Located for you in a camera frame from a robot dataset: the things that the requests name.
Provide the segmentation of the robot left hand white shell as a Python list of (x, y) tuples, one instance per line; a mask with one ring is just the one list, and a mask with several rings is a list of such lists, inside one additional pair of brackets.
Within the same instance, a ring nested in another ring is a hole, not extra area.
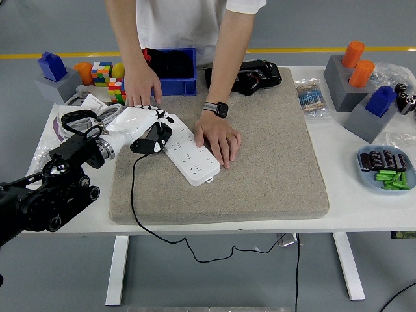
[(128, 107), (106, 127), (101, 153), (114, 158), (124, 146), (134, 153), (158, 153), (172, 136), (174, 123), (172, 115), (156, 107)]

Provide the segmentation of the person's left hand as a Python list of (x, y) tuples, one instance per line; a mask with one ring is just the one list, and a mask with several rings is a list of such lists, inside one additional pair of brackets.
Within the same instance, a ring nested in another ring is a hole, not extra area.
[(227, 120), (204, 110), (194, 125), (194, 141), (197, 147), (207, 142), (220, 165), (230, 169), (240, 149), (242, 136)]

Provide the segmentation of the person's right hand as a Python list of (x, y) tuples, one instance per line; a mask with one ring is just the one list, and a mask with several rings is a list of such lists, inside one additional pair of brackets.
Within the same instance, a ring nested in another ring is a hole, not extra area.
[(129, 106), (150, 105), (152, 94), (155, 103), (160, 105), (163, 96), (159, 78), (146, 63), (125, 69), (125, 91)]

